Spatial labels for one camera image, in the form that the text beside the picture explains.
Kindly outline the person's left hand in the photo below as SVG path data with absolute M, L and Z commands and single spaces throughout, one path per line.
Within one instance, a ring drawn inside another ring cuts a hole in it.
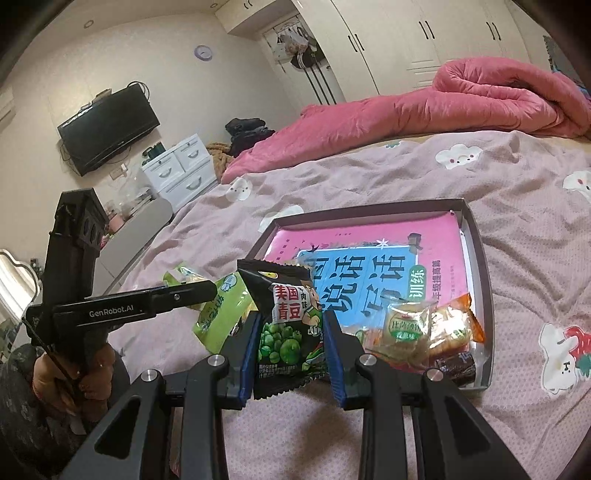
M 90 422 L 98 422 L 107 411 L 112 393 L 114 350 L 105 344 L 82 369 L 63 357 L 56 359 L 43 353 L 35 360 L 33 393 L 56 412 L 80 414 Z

